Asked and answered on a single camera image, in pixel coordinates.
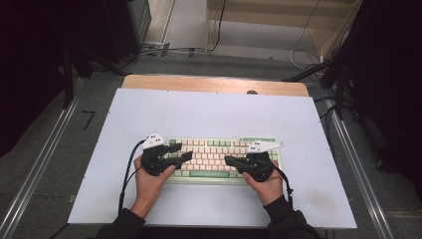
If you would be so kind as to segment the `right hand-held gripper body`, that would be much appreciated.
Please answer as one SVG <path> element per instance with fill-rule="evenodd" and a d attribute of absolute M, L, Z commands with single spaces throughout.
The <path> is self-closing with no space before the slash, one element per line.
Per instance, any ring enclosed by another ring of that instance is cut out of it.
<path fill-rule="evenodd" d="M 246 155 L 252 158 L 252 163 L 246 163 L 244 172 L 249 173 L 256 181 L 266 181 L 275 165 L 270 158 L 270 152 L 279 149 L 283 145 L 279 142 L 255 140 L 246 148 Z"/>

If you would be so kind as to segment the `person's left hand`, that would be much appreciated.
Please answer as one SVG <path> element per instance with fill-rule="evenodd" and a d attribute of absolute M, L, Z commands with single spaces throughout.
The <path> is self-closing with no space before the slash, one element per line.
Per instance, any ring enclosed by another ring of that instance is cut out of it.
<path fill-rule="evenodd" d="M 130 211 L 140 218 L 145 219 L 156 203 L 164 183 L 175 171 L 175 166 L 170 165 L 160 175 L 153 176 L 141 167 L 140 156 L 133 163 L 136 169 L 136 196 Z"/>

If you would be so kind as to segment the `green and pink keyboard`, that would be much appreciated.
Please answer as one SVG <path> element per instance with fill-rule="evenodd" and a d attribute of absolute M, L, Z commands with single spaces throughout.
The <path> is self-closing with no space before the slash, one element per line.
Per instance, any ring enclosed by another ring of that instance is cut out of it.
<path fill-rule="evenodd" d="M 173 153 L 167 153 L 165 158 L 180 157 L 182 153 L 192 151 L 192 159 L 184 162 L 168 179 L 170 183 L 182 184 L 245 184 L 243 173 L 235 167 L 228 166 L 224 157 L 231 155 L 245 157 L 246 148 L 255 140 L 277 142 L 273 137 L 239 137 L 227 138 L 192 138 L 171 137 L 167 142 L 181 143 L 182 148 Z M 280 148 L 270 152 L 270 158 L 275 168 L 280 166 Z"/>

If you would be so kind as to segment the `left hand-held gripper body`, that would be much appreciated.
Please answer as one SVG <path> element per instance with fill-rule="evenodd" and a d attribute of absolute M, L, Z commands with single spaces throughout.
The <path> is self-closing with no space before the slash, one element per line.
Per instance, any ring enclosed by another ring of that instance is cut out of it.
<path fill-rule="evenodd" d="M 172 162 L 165 158 L 170 146 L 165 144 L 165 140 L 158 133 L 151 134 L 141 147 L 141 166 L 148 174 L 158 176 L 172 165 Z"/>

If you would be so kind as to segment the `dark cabinet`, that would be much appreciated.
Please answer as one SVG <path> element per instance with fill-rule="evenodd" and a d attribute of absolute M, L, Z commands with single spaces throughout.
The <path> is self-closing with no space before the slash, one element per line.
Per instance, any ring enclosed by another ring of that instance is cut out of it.
<path fill-rule="evenodd" d="M 152 17 L 148 0 L 103 0 L 111 36 L 111 58 L 137 55 Z"/>

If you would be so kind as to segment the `black curtain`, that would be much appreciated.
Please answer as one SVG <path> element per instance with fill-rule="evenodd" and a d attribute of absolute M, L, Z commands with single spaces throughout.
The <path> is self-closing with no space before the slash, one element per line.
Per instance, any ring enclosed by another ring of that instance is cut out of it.
<path fill-rule="evenodd" d="M 64 88 L 61 46 L 38 0 L 0 0 L 0 157 Z"/>
<path fill-rule="evenodd" d="M 349 37 L 351 94 L 383 142 L 383 163 L 422 200 L 422 0 L 363 0 Z"/>

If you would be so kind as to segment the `person's right hand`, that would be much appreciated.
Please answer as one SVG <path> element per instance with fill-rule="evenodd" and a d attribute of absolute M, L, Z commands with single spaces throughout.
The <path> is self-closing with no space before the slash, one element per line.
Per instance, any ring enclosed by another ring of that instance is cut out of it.
<path fill-rule="evenodd" d="M 257 193 L 264 206 L 271 204 L 283 195 L 283 178 L 276 170 L 264 182 L 257 182 L 249 173 L 244 172 L 243 177 Z"/>

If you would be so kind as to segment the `black metal stand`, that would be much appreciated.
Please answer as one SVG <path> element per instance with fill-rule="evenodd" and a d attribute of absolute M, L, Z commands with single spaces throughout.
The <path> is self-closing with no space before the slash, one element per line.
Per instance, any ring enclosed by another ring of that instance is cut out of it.
<path fill-rule="evenodd" d="M 346 88 L 347 66 L 341 64 L 337 60 L 326 60 L 323 63 L 316 64 L 308 70 L 304 70 L 296 76 L 285 79 L 285 82 L 297 83 L 322 70 L 325 70 L 325 73 L 319 83 L 324 89 L 328 89 L 334 83 L 337 83 L 335 95 L 333 97 L 333 110 L 336 112 L 339 119 L 343 120 L 342 110 L 345 108 L 343 96 Z"/>

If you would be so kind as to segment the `aluminium floor rail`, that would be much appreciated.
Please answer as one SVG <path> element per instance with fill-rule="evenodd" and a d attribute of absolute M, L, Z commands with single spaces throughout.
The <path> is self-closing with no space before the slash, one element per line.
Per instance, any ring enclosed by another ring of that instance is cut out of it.
<path fill-rule="evenodd" d="M 35 160 L 29 174 L 25 178 L 22 186 L 18 190 L 11 205 L 6 211 L 5 217 L 0 223 L 0 239 L 11 239 L 12 235 L 24 214 L 41 177 L 46 170 L 54 150 L 60 141 L 62 134 L 71 119 L 80 98 L 75 97 L 69 106 L 61 113 L 54 124 L 46 142 Z"/>
<path fill-rule="evenodd" d="M 357 182 L 367 211 L 374 225 L 374 229 L 379 239 L 395 239 L 394 233 L 387 221 L 384 210 L 376 196 L 372 184 L 367 176 L 360 157 L 354 147 L 344 122 L 338 115 L 333 116 L 333 125 L 338 134 L 341 145 Z"/>

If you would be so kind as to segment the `white table mat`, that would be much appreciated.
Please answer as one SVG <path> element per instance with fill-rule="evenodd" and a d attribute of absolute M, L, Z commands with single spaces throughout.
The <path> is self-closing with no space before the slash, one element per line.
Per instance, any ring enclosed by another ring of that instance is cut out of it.
<path fill-rule="evenodd" d="M 110 223 L 121 204 L 132 204 L 134 185 L 123 181 L 128 159 L 153 132 L 164 138 L 273 137 L 282 144 L 293 205 L 308 223 L 325 229 L 356 225 L 311 98 L 125 89 L 115 93 L 70 223 Z M 167 183 L 146 219 L 149 226 L 237 228 L 263 228 L 269 221 L 245 183 Z"/>

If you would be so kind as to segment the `light wooden shelf unit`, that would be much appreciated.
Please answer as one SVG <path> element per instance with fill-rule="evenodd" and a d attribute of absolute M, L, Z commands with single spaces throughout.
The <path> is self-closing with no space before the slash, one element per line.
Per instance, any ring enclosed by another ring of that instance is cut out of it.
<path fill-rule="evenodd" d="M 206 0 L 204 48 L 208 52 L 210 21 L 303 28 L 321 58 L 330 59 L 350 30 L 363 0 Z"/>

